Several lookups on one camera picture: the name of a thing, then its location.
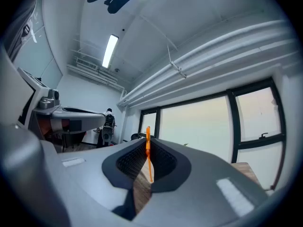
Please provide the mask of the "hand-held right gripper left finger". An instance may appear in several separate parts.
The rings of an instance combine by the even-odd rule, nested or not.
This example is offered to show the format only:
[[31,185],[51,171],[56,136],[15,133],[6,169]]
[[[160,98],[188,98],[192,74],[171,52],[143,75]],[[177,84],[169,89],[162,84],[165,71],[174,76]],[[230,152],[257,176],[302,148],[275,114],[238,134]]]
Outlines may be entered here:
[[144,146],[134,140],[107,148],[58,154],[48,141],[41,142],[45,172],[54,191],[53,201],[46,203],[47,215],[55,214],[51,227],[147,227],[135,221],[133,180],[111,160],[105,175],[103,162],[114,155]]

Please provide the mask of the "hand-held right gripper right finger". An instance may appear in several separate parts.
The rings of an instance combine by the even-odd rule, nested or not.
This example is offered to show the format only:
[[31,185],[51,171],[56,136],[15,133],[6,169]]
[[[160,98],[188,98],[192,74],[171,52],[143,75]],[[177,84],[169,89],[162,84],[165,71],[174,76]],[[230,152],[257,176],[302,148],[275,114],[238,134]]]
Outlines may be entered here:
[[152,139],[151,198],[134,218],[145,227],[223,227],[255,211],[268,196],[216,155]]

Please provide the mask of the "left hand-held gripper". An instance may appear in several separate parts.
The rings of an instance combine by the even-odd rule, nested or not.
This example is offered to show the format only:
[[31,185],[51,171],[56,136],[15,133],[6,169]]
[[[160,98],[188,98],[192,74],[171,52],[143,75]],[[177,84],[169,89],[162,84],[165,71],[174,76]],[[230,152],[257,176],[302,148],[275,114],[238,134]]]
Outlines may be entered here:
[[39,81],[29,72],[15,68],[3,54],[3,124],[30,128],[32,115],[40,114],[38,126],[53,132],[81,133],[105,123],[105,115],[78,108],[59,107],[59,92]]

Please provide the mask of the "orange stirring stick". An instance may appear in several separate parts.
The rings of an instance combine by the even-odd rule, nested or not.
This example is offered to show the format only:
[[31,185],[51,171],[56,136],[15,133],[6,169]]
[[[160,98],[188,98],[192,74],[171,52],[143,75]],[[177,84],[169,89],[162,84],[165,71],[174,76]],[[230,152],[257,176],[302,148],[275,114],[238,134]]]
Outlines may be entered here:
[[152,169],[151,169],[151,159],[150,159],[150,154],[151,154],[151,129],[150,126],[146,128],[146,156],[148,160],[148,169],[149,169],[149,177],[150,177],[150,182],[153,182],[152,179]]

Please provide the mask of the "grey round device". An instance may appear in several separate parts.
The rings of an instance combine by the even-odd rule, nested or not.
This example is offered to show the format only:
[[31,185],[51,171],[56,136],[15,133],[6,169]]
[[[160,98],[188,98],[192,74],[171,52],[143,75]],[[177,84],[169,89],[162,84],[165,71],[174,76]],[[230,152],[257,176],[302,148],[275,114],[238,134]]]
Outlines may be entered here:
[[113,136],[113,128],[110,126],[103,126],[101,135],[104,142],[110,142]]

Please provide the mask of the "white ceiling air vent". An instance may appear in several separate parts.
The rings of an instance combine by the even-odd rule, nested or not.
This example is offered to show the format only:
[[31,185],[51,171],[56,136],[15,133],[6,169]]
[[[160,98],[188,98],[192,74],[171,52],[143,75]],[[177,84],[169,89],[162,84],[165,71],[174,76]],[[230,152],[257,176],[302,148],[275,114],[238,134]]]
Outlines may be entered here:
[[98,70],[98,65],[93,64],[89,61],[83,60],[82,58],[79,58],[79,57],[76,58],[76,63],[78,65],[81,65],[83,67],[89,68],[89,69],[94,70],[94,71]]

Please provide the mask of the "long ceiling light panel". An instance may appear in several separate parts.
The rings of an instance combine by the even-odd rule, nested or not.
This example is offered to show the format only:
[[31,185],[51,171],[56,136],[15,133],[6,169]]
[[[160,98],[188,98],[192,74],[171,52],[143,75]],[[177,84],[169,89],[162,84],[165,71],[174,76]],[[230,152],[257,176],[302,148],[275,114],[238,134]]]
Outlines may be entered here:
[[116,43],[118,41],[118,37],[115,35],[110,35],[107,46],[106,46],[106,50],[104,53],[104,57],[103,57],[103,61],[102,61],[102,67],[104,68],[108,68],[109,67],[109,63],[113,54],[113,51],[115,49]]

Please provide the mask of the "white ceiling pipe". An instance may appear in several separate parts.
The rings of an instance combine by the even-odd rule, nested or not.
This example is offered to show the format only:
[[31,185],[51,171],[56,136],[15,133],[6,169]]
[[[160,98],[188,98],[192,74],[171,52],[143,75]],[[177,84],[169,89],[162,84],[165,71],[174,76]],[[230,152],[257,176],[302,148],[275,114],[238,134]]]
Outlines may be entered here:
[[173,101],[176,97],[189,99],[187,94],[220,84],[225,77],[237,73],[266,70],[269,67],[298,59],[300,59],[298,51],[251,51],[251,54],[243,53],[208,66],[195,72],[192,76],[188,76],[186,79],[167,84],[150,94],[146,94],[140,100],[134,101],[129,107],[143,109],[162,105],[165,101]]
[[245,41],[237,40],[201,55],[194,54],[194,57],[189,61],[176,60],[169,66],[178,66],[179,71],[163,68],[127,94],[119,104],[137,106],[155,100],[160,96],[188,86],[194,80],[198,80],[199,77],[205,76],[221,65],[264,50],[293,43],[297,43],[297,39],[272,34]]
[[[199,52],[204,52],[206,49],[211,48],[214,45],[217,45],[219,43],[225,42],[225,41],[229,40],[230,38],[234,38],[238,35],[243,35],[245,33],[255,31],[257,29],[267,28],[267,27],[270,27],[270,26],[273,26],[273,25],[279,25],[279,24],[284,24],[284,23],[286,23],[285,20],[273,20],[273,21],[268,21],[268,22],[264,22],[264,23],[260,23],[260,24],[247,26],[247,27],[244,27],[244,28],[240,28],[238,30],[234,30],[232,32],[224,34],[224,35],[222,35],[222,36],[220,36],[216,39],[213,39],[213,40],[211,40],[211,41],[193,49],[192,51],[186,53],[185,55],[181,56],[180,58],[176,59],[173,62],[175,62],[175,63],[182,62],[185,59],[188,59],[188,58],[196,55]],[[117,105],[122,106],[123,104],[128,104],[128,101],[130,101],[134,97],[133,94],[135,94],[139,89],[143,89],[143,86],[145,86],[147,83],[149,83],[150,81],[152,81],[156,77],[161,76],[164,72],[166,72],[168,69],[170,69],[170,67],[171,67],[171,64],[169,63],[168,65],[163,67],[161,70],[154,73],[151,77],[146,79],[140,85],[135,87],[132,91],[130,91],[128,94],[126,94],[124,97],[122,97],[120,99],[120,101],[117,103]]]

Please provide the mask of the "black window frame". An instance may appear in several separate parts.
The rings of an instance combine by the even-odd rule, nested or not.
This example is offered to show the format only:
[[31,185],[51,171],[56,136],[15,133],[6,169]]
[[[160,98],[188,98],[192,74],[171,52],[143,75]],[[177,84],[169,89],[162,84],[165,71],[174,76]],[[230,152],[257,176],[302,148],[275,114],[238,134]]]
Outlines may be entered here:
[[[278,110],[278,116],[280,120],[280,129],[281,132],[274,136],[264,137],[261,136],[257,140],[249,140],[249,141],[242,141],[241,140],[241,123],[240,123],[240,113],[239,108],[236,103],[236,97],[242,96],[248,93],[256,92],[265,88],[270,88],[273,98],[275,99],[275,102],[277,103],[277,110]],[[161,109],[171,108],[175,106],[181,106],[181,105],[187,105],[190,103],[197,103],[209,99],[214,99],[221,96],[227,96],[229,103],[231,105],[231,112],[232,112],[232,125],[233,125],[233,152],[232,152],[232,163],[235,163],[238,156],[238,151],[240,149],[250,149],[250,148],[258,148],[267,146],[270,144],[282,142],[282,154],[281,154],[281,160],[280,163],[284,163],[285,159],[285,150],[286,150],[286,123],[285,123],[285,114],[284,109],[281,101],[280,94],[278,92],[278,89],[276,87],[276,84],[272,77],[259,80],[244,86],[240,87],[234,87],[231,89],[227,89],[222,92],[214,93],[207,96],[201,96],[194,99],[184,100],[177,103],[172,103],[164,106],[157,106],[154,108],[142,110],[140,113],[140,120],[139,120],[139,126],[138,126],[138,133],[140,135],[145,135],[141,132],[143,128],[143,116],[147,114],[156,114],[155,119],[155,137],[159,136],[160,132],[160,111]]]

